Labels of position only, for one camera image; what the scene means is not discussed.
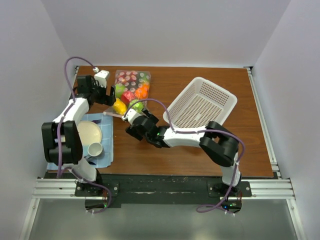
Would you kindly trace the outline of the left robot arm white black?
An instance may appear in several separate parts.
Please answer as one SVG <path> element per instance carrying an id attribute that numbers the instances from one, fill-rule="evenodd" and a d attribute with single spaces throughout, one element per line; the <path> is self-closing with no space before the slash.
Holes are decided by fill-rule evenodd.
<path id="1" fill-rule="evenodd" d="M 71 90 L 62 113 L 41 126 L 44 157 L 48 163 L 57 166 L 56 177 L 60 178 L 64 170 L 69 171 L 78 180 L 80 188 L 92 196 L 102 193 L 110 196 L 111 191 L 102 183 L 99 171 L 83 156 L 77 126 L 93 104 L 112 106 L 115 103 L 114 86 L 107 92 L 109 75 L 108 71 L 101 70 L 95 75 L 78 77 L 76 90 Z"/>

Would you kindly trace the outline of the red fake apple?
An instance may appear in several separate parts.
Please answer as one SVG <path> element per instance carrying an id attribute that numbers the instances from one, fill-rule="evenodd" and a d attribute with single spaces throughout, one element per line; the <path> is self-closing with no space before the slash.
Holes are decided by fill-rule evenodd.
<path id="1" fill-rule="evenodd" d="M 136 99 L 136 95 L 134 92 L 131 91 L 125 91 L 122 95 L 120 100 L 125 104 L 125 105 L 129 105 L 130 101 L 132 101 L 133 99 Z"/>

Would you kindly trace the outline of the orange fake orange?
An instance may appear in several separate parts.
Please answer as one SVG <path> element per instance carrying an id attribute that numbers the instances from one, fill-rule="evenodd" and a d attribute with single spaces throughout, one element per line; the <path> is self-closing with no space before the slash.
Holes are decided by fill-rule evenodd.
<path id="1" fill-rule="evenodd" d="M 148 84 L 142 84 L 135 90 L 136 97 L 141 99 L 146 99 L 149 95 L 150 86 Z"/>

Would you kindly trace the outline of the beige ceramic plate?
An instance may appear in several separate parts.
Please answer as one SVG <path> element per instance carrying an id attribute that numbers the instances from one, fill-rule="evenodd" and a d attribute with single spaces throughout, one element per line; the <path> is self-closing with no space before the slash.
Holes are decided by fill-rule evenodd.
<path id="1" fill-rule="evenodd" d="M 102 141 L 102 131 L 100 127 L 92 121 L 80 121 L 77 125 L 77 130 L 81 143 L 85 147 Z"/>

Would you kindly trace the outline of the white plastic basket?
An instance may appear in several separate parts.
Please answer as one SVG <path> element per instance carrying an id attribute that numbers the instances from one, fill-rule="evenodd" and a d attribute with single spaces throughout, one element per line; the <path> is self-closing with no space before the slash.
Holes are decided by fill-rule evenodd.
<path id="1" fill-rule="evenodd" d="M 237 102 L 234 94 L 198 76 L 174 99 L 162 117 L 174 128 L 198 128 L 211 121 L 223 125 Z"/>

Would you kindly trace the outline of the yellow fake lemon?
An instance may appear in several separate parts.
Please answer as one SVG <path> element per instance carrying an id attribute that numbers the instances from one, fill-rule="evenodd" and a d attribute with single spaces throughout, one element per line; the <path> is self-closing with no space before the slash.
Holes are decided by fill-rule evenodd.
<path id="1" fill-rule="evenodd" d="M 120 116 L 123 116 L 127 111 L 127 106 L 119 98 L 115 99 L 115 103 L 112 106 L 113 110 Z"/>

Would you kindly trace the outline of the clear zip top bag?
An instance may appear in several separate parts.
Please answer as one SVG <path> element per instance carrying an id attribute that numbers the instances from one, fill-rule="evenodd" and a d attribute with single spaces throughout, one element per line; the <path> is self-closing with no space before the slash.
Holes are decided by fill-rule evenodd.
<path id="1" fill-rule="evenodd" d="M 105 116 L 122 117 L 128 108 L 141 113 L 146 107 L 151 74 L 148 71 L 117 70 L 115 72 L 115 98 L 113 106 L 106 109 Z"/>

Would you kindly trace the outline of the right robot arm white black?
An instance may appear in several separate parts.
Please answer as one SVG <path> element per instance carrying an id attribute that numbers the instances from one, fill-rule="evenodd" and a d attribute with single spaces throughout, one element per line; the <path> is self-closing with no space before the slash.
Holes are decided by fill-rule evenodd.
<path id="1" fill-rule="evenodd" d="M 223 192 L 230 197 L 240 190 L 241 172 L 239 161 L 245 145 L 239 137 L 215 121 L 196 128 L 173 128 L 158 126 L 158 119 L 148 111 L 138 113 L 130 109 L 122 117 L 129 123 L 125 130 L 130 136 L 141 141 L 145 139 L 156 148 L 195 147 L 201 148 L 222 171 Z"/>

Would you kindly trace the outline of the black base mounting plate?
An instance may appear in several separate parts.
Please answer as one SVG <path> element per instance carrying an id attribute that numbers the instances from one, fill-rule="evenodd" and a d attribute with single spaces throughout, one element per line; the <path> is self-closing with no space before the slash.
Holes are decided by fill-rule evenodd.
<path id="1" fill-rule="evenodd" d="M 228 186 L 221 177 L 179 175 L 123 175 L 101 174 L 98 184 L 111 191 L 111 208 L 125 204 L 204 205 L 217 204 L 227 193 Z M 108 192 L 88 183 L 76 183 L 76 197 L 85 197 L 85 207 L 107 205 Z M 248 181 L 233 187 L 225 203 L 251 197 Z"/>

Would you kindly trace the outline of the green fake apple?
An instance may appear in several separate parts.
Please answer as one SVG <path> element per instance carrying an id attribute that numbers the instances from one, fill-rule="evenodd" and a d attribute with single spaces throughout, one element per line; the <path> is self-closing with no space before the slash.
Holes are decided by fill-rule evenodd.
<path id="1" fill-rule="evenodd" d="M 133 99 L 129 102 L 128 107 L 135 110 L 138 113 L 141 113 L 145 106 L 144 103 L 139 101 L 138 99 Z"/>

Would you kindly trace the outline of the white ceramic cup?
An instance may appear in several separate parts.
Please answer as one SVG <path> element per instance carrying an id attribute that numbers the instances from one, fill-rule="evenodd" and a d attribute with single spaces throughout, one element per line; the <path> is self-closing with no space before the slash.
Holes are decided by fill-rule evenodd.
<path id="1" fill-rule="evenodd" d="M 94 142 L 88 146 L 88 155 L 93 158 L 102 158 L 104 156 L 104 147 L 100 142 Z"/>

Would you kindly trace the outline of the blue checkered cloth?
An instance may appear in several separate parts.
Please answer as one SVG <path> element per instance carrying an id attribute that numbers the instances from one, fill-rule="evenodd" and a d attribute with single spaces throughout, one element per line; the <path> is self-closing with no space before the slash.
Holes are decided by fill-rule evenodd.
<path id="1" fill-rule="evenodd" d="M 114 160 L 113 118 L 103 113 L 85 114 L 81 121 L 90 121 L 99 126 L 102 132 L 101 144 L 104 156 L 101 158 L 88 155 L 88 146 L 83 146 L 83 156 L 88 157 L 88 162 L 96 168 L 107 168 Z"/>

